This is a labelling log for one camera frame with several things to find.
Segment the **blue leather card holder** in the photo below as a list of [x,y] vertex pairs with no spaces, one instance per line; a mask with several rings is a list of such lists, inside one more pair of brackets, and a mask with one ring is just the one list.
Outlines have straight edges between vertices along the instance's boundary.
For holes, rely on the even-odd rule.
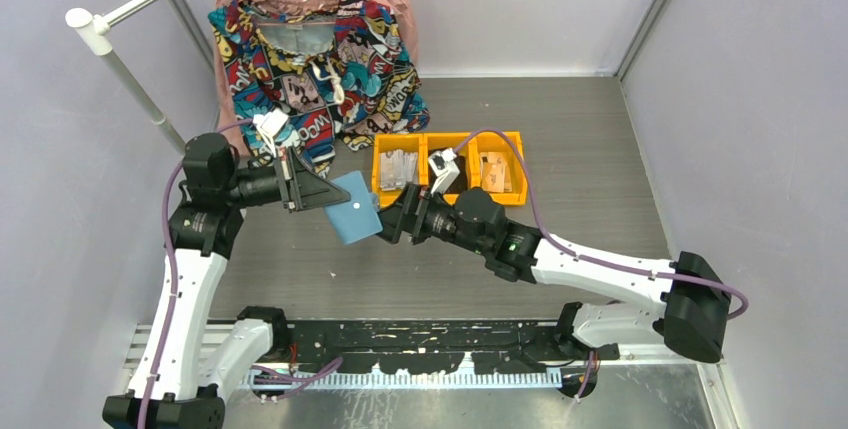
[[331,180],[344,189],[350,200],[324,208],[324,212],[344,245],[375,236],[383,229],[378,216],[378,197],[372,193],[361,171],[352,171]]

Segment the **yellow three-compartment bin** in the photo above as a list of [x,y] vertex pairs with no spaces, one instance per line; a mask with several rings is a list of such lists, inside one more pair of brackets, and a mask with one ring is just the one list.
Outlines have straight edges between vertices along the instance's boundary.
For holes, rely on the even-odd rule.
[[[376,192],[382,207],[390,205],[400,195],[399,189],[384,190],[380,187],[380,166],[385,153],[401,151],[415,154],[417,162],[413,166],[413,181],[432,185],[436,177],[428,165],[428,157],[437,150],[454,148],[468,134],[466,132],[427,132],[415,134],[380,134],[375,139],[370,176],[371,189]],[[508,131],[505,138],[486,132],[476,136],[458,152],[459,176],[445,194],[445,199],[453,203],[460,192],[472,187],[490,187],[486,181],[489,170],[484,167],[487,156],[493,153],[495,159],[505,166],[503,181],[499,184],[503,190],[493,192],[491,197],[505,206],[522,206],[527,202],[528,185],[518,159],[524,155],[521,133]]]

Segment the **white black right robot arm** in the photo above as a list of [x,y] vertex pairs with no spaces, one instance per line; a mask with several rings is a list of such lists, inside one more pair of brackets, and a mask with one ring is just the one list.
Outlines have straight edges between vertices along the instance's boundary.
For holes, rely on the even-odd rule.
[[582,246],[510,219],[480,188],[454,203],[410,184],[378,217],[381,239],[414,244],[435,238],[481,256],[509,282],[560,285],[612,299],[608,306],[568,303],[555,345],[567,359],[613,344],[663,343],[674,353],[717,363],[731,315],[731,289],[699,254],[645,259]]

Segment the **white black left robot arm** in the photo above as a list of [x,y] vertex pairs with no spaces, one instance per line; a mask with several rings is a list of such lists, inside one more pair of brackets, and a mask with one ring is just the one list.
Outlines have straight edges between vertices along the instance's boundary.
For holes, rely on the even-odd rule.
[[293,151],[269,166],[240,166],[220,133],[191,139],[175,210],[164,208],[166,265],[156,315],[126,392],[106,399],[112,428],[220,428],[226,403],[261,357],[285,358],[292,337],[283,310],[248,306],[207,359],[200,352],[211,303],[247,208],[291,212],[348,203],[348,191],[316,175]]

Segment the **silver cards stack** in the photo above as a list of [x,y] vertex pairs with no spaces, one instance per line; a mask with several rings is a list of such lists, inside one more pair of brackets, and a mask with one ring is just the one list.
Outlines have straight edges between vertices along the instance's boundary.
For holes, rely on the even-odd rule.
[[417,183],[418,154],[401,149],[381,153],[378,175],[379,189],[386,192],[402,190],[408,183]]

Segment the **black cards stack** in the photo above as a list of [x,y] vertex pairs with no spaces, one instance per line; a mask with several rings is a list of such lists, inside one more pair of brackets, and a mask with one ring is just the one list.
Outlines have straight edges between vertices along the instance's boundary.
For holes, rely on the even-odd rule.
[[459,167],[457,178],[459,192],[477,187],[480,183],[479,162],[468,151],[463,150],[456,159]]

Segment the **orange cards stack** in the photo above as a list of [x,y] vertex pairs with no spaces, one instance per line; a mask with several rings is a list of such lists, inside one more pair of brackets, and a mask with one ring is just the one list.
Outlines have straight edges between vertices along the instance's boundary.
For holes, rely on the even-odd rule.
[[481,186],[489,193],[512,191],[511,172],[505,153],[487,151],[480,153]]

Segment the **colourful comic print shorts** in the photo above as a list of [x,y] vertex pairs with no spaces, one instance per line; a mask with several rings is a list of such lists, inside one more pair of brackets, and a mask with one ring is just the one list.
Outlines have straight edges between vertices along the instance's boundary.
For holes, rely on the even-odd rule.
[[236,121],[281,109],[296,150],[325,175],[342,141],[356,151],[379,134],[423,130],[430,113],[392,9],[339,0],[332,12],[272,13],[231,0],[208,15]]

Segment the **white metal clothes rack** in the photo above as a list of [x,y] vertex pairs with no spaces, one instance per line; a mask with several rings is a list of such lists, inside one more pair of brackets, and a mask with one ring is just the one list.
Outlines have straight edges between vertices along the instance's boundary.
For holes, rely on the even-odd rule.
[[76,32],[91,52],[106,64],[145,112],[153,126],[161,132],[174,150],[182,155],[186,144],[184,138],[126,66],[107,38],[111,29],[157,1],[159,0],[129,0],[105,15],[93,14],[84,8],[72,8],[65,14],[65,23]]

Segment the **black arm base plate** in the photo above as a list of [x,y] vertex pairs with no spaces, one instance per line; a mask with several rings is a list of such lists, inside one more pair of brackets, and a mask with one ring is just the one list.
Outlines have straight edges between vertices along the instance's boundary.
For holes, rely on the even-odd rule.
[[468,358],[476,375],[578,367],[589,349],[549,320],[295,320],[284,346],[258,363],[312,372],[340,357],[343,374],[449,374]]

